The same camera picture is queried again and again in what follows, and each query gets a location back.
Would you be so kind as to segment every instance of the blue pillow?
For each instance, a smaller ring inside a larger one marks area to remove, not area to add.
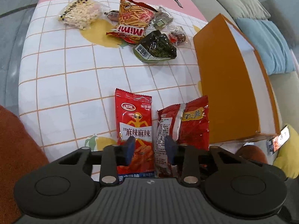
[[[258,50],[268,75],[295,71],[286,40],[273,22],[237,18],[236,23]]]

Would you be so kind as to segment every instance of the cardboard box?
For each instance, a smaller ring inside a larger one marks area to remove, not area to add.
[[[242,32],[219,14],[193,38],[210,143],[259,141],[280,134],[274,95],[261,58]]]

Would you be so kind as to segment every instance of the beige sofa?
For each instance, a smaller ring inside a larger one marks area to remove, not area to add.
[[[233,18],[217,0],[192,0],[207,21],[211,21],[219,13],[236,25]],[[277,99],[281,127],[291,124],[299,132],[299,78],[297,73],[276,74],[269,76]]]

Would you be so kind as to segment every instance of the yellow pillow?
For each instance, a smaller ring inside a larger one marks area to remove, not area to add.
[[[279,149],[273,165],[284,171],[287,177],[296,178],[299,175],[299,135],[290,125],[290,138]]]

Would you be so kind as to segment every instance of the barcode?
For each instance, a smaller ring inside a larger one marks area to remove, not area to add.
[[[113,18],[116,18],[119,15],[119,13],[110,13],[109,15]]]
[[[137,45],[135,50],[144,58],[144,59],[148,59],[151,54],[141,45]]]

